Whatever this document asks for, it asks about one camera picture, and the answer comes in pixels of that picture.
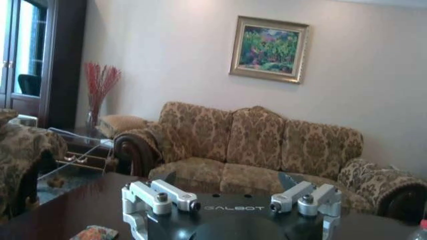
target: vase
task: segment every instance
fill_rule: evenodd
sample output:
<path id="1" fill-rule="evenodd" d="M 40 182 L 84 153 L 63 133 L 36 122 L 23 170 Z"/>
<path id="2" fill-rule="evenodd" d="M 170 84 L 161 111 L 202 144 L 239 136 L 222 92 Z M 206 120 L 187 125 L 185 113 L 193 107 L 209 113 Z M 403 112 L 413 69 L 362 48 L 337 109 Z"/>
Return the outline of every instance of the vase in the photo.
<path id="1" fill-rule="evenodd" d="M 87 119 L 86 119 L 86 128 L 89 130 L 94 130 L 97 125 L 99 124 L 99 116 L 101 111 L 97 109 L 90 109 L 87 112 Z"/>

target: floral patterned sofa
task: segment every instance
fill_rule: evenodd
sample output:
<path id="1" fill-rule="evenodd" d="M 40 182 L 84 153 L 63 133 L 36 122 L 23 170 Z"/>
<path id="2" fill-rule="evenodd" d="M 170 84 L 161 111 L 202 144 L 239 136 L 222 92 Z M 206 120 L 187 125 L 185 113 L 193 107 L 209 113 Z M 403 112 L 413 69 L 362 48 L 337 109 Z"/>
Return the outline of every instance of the floral patterned sofa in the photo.
<path id="1" fill-rule="evenodd" d="M 54 132 L 8 123 L 16 111 L 0 109 L 0 224 L 39 205 L 38 177 L 46 164 L 67 153 Z"/>
<path id="2" fill-rule="evenodd" d="M 187 191 L 271 195 L 285 191 L 279 171 L 334 184 L 343 207 L 418 221 L 427 183 L 361 159 L 363 136 L 351 128 L 282 117 L 263 107 L 225 111 L 169 102 L 158 122 L 115 138 L 131 174 L 177 171 Z"/>

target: painting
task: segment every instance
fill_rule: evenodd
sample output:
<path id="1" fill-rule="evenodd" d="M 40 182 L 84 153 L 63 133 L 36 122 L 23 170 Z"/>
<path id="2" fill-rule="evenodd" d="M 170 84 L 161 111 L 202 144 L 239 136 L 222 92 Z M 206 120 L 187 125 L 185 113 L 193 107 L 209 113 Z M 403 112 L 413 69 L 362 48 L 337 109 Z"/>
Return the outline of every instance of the painting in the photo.
<path id="1" fill-rule="evenodd" d="M 230 74 L 302 83 L 310 26 L 239 16 Z"/>

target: bolt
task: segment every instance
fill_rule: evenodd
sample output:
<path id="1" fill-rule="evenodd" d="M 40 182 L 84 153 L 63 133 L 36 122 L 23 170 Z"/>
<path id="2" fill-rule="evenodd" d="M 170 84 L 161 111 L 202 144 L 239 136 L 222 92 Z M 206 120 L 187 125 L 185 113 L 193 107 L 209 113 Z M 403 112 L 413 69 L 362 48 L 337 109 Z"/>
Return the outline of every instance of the bolt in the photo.
<path id="1" fill-rule="evenodd" d="M 281 206 L 281 204 L 279 204 L 278 202 L 273 202 L 273 203 L 270 204 L 270 209 L 271 209 L 271 211 L 273 211 L 274 213 L 278 213 L 278 212 L 281 211 L 281 209 L 282 209 L 282 206 Z"/>
<path id="2" fill-rule="evenodd" d="M 190 203 L 190 211 L 191 212 L 198 212 L 201 210 L 202 204 L 201 202 L 193 201 Z"/>
<path id="3" fill-rule="evenodd" d="M 302 197 L 302 200 L 306 204 L 313 204 L 314 203 L 314 196 L 311 194 L 307 194 Z"/>
<path id="4" fill-rule="evenodd" d="M 169 200 L 169 195 L 165 192 L 161 192 L 157 196 L 161 203 L 165 203 Z"/>

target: sofa backrest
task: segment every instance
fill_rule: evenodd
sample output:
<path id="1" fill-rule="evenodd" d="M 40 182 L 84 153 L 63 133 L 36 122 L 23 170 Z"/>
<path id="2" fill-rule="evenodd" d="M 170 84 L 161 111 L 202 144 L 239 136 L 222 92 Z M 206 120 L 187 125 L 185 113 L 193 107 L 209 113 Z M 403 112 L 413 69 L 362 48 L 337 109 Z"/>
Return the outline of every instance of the sofa backrest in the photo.
<path id="1" fill-rule="evenodd" d="M 233 114 L 227 162 L 279 170 L 287 120 L 263 107 Z"/>
<path id="2" fill-rule="evenodd" d="M 335 125 L 289 120 L 282 145 L 282 170 L 333 180 L 363 151 L 363 136 Z"/>
<path id="3" fill-rule="evenodd" d="M 159 123 L 178 132 L 181 142 L 194 157 L 226 161 L 233 113 L 219 109 L 167 102 Z"/>

